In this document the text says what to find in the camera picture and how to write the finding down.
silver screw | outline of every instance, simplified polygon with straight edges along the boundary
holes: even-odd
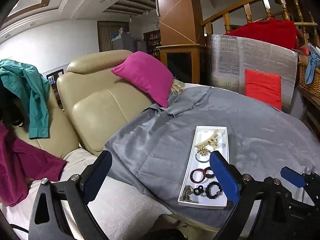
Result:
[[[43,178],[43,179],[41,179],[41,184],[46,185],[48,183],[48,181],[49,180],[47,178]]]
[[[273,179],[273,183],[276,185],[281,185],[281,181],[279,179]]]
[[[252,177],[249,174],[243,174],[242,178],[246,181],[252,180]]]
[[[77,181],[79,178],[80,178],[79,174],[74,174],[74,175],[71,176],[71,180],[72,181]]]

teal shirt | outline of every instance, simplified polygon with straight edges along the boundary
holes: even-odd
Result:
[[[50,84],[33,65],[11,59],[0,60],[3,86],[20,98],[29,116],[29,138],[47,138],[49,115],[46,102]]]

curtain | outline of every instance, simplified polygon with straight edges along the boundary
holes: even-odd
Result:
[[[125,32],[129,31],[128,22],[113,22],[113,21],[97,21],[98,24],[98,42],[99,51],[113,50],[111,35],[119,34],[119,29],[123,27]]]

white tray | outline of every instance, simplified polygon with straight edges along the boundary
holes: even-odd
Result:
[[[193,188],[196,188],[200,185],[204,187],[204,190],[206,186],[212,182],[212,181],[218,181],[216,177],[213,179],[205,178],[204,181],[202,181],[199,184],[193,183],[190,180],[190,173],[191,171],[195,169],[205,169],[206,167],[210,166],[210,162],[207,163],[200,163],[196,160],[195,155],[197,153],[197,148],[195,147],[196,144],[203,142],[204,140],[208,139],[211,135],[213,135],[214,131],[218,129],[218,148],[216,149],[219,151],[222,156],[227,160],[229,163],[229,144],[228,144],[228,133],[227,128],[223,126],[197,126],[195,137],[193,139],[192,148],[190,152],[189,162],[186,169],[186,174],[183,179],[183,184],[180,190],[179,198],[178,198],[178,204],[183,206],[189,206],[189,207],[198,207],[198,208],[209,208],[209,209],[223,209],[227,205],[227,197],[222,192],[221,195],[219,195],[215,199],[209,199],[207,198],[205,192],[202,193],[199,196],[196,196],[194,194],[190,195],[190,198],[192,202],[187,201],[180,201],[180,197],[182,195],[183,189],[185,186],[190,185]],[[213,151],[214,149],[211,146],[207,146],[207,149],[210,151]],[[209,159],[209,156],[202,157],[199,154],[197,155],[197,158],[201,161],[206,161]],[[193,174],[193,179],[196,181],[200,181],[203,177],[203,174],[200,171],[196,171]],[[214,185],[211,188],[212,195],[215,194],[216,191],[218,191],[218,187]]]

brown column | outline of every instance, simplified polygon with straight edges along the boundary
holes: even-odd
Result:
[[[158,0],[162,46],[204,44],[200,0]]]

